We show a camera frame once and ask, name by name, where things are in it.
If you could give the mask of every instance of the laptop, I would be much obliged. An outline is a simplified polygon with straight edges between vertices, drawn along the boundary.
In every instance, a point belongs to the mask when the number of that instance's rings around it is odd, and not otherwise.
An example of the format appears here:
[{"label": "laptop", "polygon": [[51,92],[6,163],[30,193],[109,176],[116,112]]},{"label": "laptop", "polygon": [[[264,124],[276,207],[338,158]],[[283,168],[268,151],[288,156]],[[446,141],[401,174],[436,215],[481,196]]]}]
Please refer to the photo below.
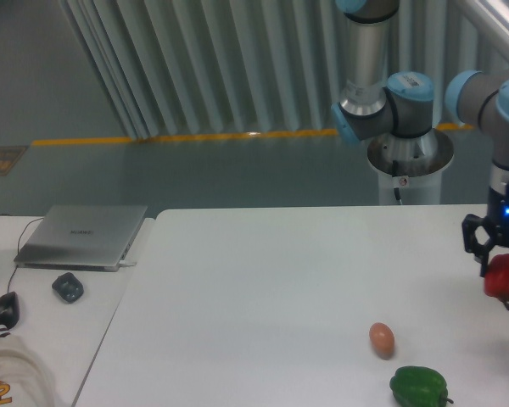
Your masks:
[{"label": "laptop", "polygon": [[14,259],[19,267],[117,271],[147,206],[55,205]]}]

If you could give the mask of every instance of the white table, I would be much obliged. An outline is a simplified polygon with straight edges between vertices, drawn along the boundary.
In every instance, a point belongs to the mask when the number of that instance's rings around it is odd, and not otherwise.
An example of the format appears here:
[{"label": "white table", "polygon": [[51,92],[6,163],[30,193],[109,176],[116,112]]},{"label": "white table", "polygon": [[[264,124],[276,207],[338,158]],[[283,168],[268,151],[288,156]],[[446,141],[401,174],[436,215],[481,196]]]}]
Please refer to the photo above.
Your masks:
[{"label": "white table", "polygon": [[403,365],[442,373],[455,406],[509,405],[509,312],[461,240],[484,211],[165,211],[77,406],[396,406]]},{"label": "white table", "polygon": [[[6,293],[14,270],[14,257],[21,232],[29,217],[0,217],[0,296]],[[127,260],[137,261],[154,220],[146,219]],[[36,229],[28,227],[21,246]],[[18,269],[11,284],[20,300],[20,321],[12,329],[51,371],[55,403],[72,405],[98,351],[103,335],[135,267],[115,273],[74,271],[85,292],[73,304],[66,304],[51,288],[64,270]]]}]

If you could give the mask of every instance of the black computer mouse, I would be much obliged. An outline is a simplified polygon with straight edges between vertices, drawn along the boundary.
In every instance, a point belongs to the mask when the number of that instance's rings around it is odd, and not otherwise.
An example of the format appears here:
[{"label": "black computer mouse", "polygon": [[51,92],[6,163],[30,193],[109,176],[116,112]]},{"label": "black computer mouse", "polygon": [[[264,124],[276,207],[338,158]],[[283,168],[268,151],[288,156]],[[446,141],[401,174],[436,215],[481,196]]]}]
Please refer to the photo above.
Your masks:
[{"label": "black computer mouse", "polygon": [[84,293],[81,282],[69,272],[58,277],[51,287],[68,304],[77,301]]},{"label": "black computer mouse", "polygon": [[19,322],[19,316],[19,298],[17,293],[12,291],[0,297],[0,324],[11,329]]}]

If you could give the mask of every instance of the sleeve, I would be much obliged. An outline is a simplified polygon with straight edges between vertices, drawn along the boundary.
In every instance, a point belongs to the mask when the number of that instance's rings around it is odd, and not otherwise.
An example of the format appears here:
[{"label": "sleeve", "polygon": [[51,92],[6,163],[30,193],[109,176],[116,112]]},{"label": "sleeve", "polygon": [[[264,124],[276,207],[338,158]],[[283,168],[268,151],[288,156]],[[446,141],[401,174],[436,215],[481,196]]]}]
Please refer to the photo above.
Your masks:
[{"label": "sleeve", "polygon": [[19,337],[0,325],[0,407],[52,407],[45,368]]}]

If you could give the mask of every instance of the egg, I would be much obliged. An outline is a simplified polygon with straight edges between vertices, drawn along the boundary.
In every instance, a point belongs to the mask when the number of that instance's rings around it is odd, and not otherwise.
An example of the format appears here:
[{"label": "egg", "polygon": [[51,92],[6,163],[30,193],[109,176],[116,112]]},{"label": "egg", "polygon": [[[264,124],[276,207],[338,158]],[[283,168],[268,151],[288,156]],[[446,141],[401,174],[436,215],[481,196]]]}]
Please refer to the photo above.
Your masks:
[{"label": "egg", "polygon": [[376,322],[370,328],[370,341],[381,359],[390,359],[394,354],[394,334],[382,322]]}]

